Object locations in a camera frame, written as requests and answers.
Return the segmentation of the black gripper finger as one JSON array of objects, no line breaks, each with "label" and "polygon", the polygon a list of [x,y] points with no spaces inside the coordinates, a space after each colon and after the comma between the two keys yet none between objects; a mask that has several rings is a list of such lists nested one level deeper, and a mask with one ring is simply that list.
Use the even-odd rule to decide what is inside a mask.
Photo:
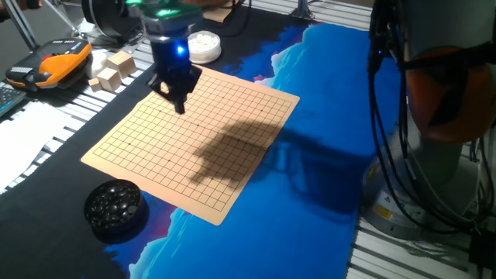
[{"label": "black gripper finger", "polygon": [[176,113],[181,113],[181,95],[176,88],[168,88],[167,91],[163,91],[162,80],[157,75],[152,76],[152,78],[148,80],[147,85],[152,91],[155,91],[162,98],[173,104]]},{"label": "black gripper finger", "polygon": [[183,84],[179,88],[178,113],[185,113],[185,102],[188,100],[188,95],[191,94],[196,87],[196,83]]}]

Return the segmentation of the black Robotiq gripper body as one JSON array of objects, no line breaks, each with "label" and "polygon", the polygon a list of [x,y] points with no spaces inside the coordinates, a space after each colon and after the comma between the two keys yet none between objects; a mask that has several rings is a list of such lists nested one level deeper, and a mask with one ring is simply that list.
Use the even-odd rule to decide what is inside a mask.
[{"label": "black Robotiq gripper body", "polygon": [[202,70],[190,61],[188,38],[162,36],[151,40],[150,45],[155,63],[150,87],[162,92],[160,85],[165,83],[170,93],[192,93]]}]

